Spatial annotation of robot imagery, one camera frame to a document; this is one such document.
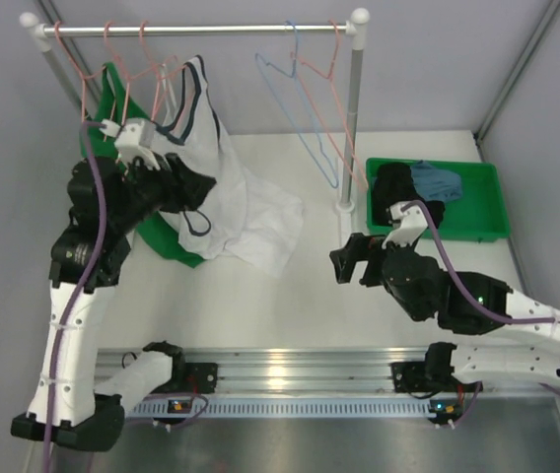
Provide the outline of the aluminium mounting rail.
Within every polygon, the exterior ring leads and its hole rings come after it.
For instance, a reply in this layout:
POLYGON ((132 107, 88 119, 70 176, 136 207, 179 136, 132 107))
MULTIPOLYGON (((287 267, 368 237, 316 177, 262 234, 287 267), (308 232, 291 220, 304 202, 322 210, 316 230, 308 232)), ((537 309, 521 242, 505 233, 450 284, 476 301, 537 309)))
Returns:
MULTIPOLYGON (((96 382, 104 381, 122 370, 122 359, 129 367, 132 349, 101 349, 97 358, 96 382)), ((191 363, 218 366, 217 394, 252 394, 306 396, 315 394, 383 394, 393 393, 390 365, 395 362, 422 361, 427 348, 361 349, 184 349, 191 363)), ((542 365, 543 355, 533 347, 490 347, 492 355, 527 352, 531 363, 528 372, 542 365)), ((524 377, 484 380, 488 393, 519 396, 536 392, 538 387, 524 377)))

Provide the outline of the white and silver clothes rack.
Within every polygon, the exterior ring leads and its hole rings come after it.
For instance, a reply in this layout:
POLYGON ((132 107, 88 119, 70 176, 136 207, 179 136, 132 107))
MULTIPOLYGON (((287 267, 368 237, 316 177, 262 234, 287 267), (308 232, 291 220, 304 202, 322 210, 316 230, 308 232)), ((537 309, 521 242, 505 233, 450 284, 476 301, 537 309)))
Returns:
MULTIPOLYGON (((363 71, 364 50, 367 43, 368 24, 371 15, 365 8, 355 9, 350 18, 341 26, 338 26, 345 34, 352 38, 352 53, 349 73, 348 94, 352 93, 358 98, 358 108, 360 100, 361 78, 363 71)), ((20 16, 20 24, 32 40, 35 42, 39 52, 47 61, 50 69, 54 73, 57 81, 62 86, 64 92, 70 100, 77 103, 83 102, 83 97, 78 95, 70 83, 69 76, 64 72, 54 52, 52 51, 51 40, 53 38, 62 41, 65 37, 104 37, 105 27, 62 27, 60 25, 49 26, 41 22, 37 15, 25 12, 20 16)), ((148 36, 221 36, 221 35, 252 35, 252 34, 293 34, 296 27, 298 34, 324 34, 334 31, 329 24, 321 25, 227 25, 227 26, 157 26, 147 27, 148 36)), ((117 27, 110 29, 109 37, 131 37, 140 30, 138 27, 117 27)), ((355 213, 355 202, 353 200, 353 189, 358 187, 352 184, 351 193, 342 192, 338 189, 339 197, 336 203, 338 214, 339 240, 345 242, 353 231, 353 215, 355 213)))

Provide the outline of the blue garment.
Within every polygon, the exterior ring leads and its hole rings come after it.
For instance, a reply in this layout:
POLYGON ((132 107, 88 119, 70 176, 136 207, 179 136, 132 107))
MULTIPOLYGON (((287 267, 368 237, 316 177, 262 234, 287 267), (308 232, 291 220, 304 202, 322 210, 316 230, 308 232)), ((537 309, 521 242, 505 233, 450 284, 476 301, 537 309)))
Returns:
POLYGON ((441 201, 445 204, 463 196, 462 181, 456 172, 439 169, 426 161, 410 166, 414 188, 426 201, 441 201))

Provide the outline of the plain white tank top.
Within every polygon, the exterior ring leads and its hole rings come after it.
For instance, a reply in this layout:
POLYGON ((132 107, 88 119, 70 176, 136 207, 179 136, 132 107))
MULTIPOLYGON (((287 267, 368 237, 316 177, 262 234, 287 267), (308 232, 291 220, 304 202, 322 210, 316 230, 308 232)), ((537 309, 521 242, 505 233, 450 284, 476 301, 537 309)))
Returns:
POLYGON ((175 120, 178 102, 175 95, 175 82, 169 67, 163 63, 158 66, 157 95, 154 104, 153 120, 161 119, 163 125, 169 125, 175 120))

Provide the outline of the black garment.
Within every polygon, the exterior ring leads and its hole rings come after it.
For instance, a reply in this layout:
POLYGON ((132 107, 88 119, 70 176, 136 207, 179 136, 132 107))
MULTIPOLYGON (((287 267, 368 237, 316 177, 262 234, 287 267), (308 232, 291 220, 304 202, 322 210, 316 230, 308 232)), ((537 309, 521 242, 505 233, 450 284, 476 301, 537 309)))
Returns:
POLYGON ((403 163, 384 164, 378 168, 371 191, 371 216, 378 226, 388 226, 388 208, 400 201, 419 200, 425 204, 438 228, 444 219, 446 205, 426 200, 415 189, 411 168, 403 163))

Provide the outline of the white printed navy-trim tank top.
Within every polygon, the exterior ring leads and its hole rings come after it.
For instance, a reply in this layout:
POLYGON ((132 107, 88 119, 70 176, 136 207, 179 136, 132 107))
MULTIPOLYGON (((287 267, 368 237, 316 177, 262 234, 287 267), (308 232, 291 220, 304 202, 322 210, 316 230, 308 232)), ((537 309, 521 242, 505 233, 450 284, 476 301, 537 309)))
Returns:
POLYGON ((191 80, 189 106, 179 108, 180 126, 158 126, 152 150, 176 153, 191 170, 216 179, 198 212, 161 216, 178 232, 178 242, 204 259, 235 256, 278 277, 299 241, 302 200, 254 175, 242 163, 210 102, 205 64, 197 55, 185 62, 191 80))

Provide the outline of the green plastic bin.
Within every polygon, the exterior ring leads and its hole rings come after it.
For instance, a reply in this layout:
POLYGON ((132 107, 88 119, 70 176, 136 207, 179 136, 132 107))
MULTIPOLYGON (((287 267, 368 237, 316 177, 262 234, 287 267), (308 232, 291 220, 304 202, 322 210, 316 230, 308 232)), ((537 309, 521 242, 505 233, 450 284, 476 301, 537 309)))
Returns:
MULTIPOLYGON (((367 197, 367 227, 373 235, 390 231, 390 225, 378 226, 371 216, 371 191, 378 168, 384 164, 403 163, 409 166, 423 160, 369 158, 366 171, 370 183, 367 197)), ((506 238, 510 225, 496 168, 483 163, 426 161, 439 169, 460 175, 463 196, 446 205, 444 219, 439 226, 445 240, 492 242, 506 238)))

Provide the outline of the green tank top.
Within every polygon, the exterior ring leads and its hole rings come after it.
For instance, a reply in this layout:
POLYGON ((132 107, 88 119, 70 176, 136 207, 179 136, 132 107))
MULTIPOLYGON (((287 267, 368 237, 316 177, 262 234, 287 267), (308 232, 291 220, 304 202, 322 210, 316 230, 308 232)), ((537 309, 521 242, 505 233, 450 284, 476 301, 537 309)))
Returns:
MULTIPOLYGON (((92 117, 93 121, 109 119, 120 124, 124 118, 149 118, 149 114, 133 98, 125 100, 126 86, 122 83, 112 62, 104 65, 102 88, 102 97, 96 114, 92 117)), ((112 137, 106 137, 96 128, 91 128, 88 136, 96 156, 107 157, 114 161, 117 159, 118 152, 112 137)), ((135 234, 163 259, 178 261, 189 268, 196 268, 204 262, 200 255, 186 251, 179 244, 178 232, 160 213, 154 213, 147 218, 136 228, 135 234)))

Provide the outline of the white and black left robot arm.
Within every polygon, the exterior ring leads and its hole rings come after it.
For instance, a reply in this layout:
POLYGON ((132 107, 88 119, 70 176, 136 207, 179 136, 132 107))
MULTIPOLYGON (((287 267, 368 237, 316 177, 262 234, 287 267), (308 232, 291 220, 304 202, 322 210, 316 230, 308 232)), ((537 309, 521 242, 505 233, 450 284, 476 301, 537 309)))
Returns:
POLYGON ((169 153, 122 170, 108 157, 77 163, 67 184, 69 224, 50 250, 50 317, 42 369, 28 409, 11 422, 14 438, 101 452, 119 438, 123 421, 151 394, 184 391, 182 348, 151 342, 111 379, 97 384, 98 339, 130 253, 128 234, 155 213, 197 210, 214 178, 169 153))

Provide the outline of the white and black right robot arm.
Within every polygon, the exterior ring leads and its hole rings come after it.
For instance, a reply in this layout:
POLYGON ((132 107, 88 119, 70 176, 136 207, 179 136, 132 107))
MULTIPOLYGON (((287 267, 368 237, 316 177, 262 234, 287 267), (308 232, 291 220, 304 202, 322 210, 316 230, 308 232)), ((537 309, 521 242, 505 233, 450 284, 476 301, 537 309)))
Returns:
POLYGON ((432 344, 424 376, 434 389, 513 377, 560 390, 560 309, 490 276, 455 271, 414 245, 375 236, 353 234, 329 258, 339 284, 349 283, 357 263, 365 263, 361 285, 383 288, 415 322, 434 319, 456 335, 515 341, 502 350, 432 344))

